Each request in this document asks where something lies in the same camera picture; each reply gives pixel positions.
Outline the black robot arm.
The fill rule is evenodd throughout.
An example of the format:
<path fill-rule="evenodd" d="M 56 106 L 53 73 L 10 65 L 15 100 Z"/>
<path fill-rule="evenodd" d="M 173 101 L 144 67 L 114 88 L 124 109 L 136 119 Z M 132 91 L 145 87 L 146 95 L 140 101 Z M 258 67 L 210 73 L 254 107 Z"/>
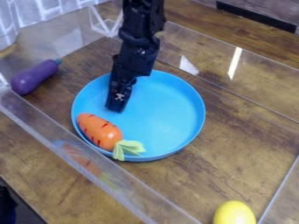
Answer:
<path fill-rule="evenodd" d="M 164 29 L 164 0 L 124 0 L 122 24 L 117 36 L 122 40 L 113 56 L 105 106 L 121 112 L 126 106 L 136 78 L 149 76 L 160 49 L 154 36 Z"/>

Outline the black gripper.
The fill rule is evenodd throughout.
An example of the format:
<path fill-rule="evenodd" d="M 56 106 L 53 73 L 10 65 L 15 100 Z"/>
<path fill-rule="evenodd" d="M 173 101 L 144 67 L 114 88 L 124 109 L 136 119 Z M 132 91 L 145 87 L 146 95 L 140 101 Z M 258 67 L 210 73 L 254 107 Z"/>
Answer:
<path fill-rule="evenodd" d="M 154 59 L 160 50 L 160 40 L 150 39 L 145 45 L 122 41 L 120 52 L 113 56 L 113 66 L 106 92 L 106 109 L 121 113 L 125 109 L 132 84 L 140 76 L 152 72 Z"/>

